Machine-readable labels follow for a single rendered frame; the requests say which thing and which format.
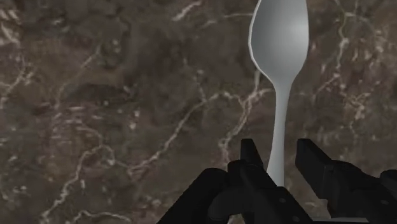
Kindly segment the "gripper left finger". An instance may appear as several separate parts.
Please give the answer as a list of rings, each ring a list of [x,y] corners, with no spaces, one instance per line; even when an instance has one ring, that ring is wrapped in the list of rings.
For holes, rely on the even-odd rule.
[[[203,170],[157,224],[228,224],[235,214],[245,224],[313,224],[292,194],[266,173],[252,139],[242,139],[240,159],[226,170]]]

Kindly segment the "white spoon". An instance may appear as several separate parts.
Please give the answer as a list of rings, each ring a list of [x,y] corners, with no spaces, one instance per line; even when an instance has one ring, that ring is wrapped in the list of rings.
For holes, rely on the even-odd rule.
[[[272,149],[267,172],[284,186],[284,138],[291,86],[309,49],[307,0],[258,0],[249,26],[248,47],[256,68],[275,90]]]

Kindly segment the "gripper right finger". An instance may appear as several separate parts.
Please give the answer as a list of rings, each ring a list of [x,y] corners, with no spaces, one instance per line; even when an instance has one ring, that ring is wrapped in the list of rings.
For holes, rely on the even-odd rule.
[[[316,196],[327,201],[330,218],[315,218],[315,224],[397,224],[396,169],[371,176],[331,159],[310,139],[297,141],[295,166]]]

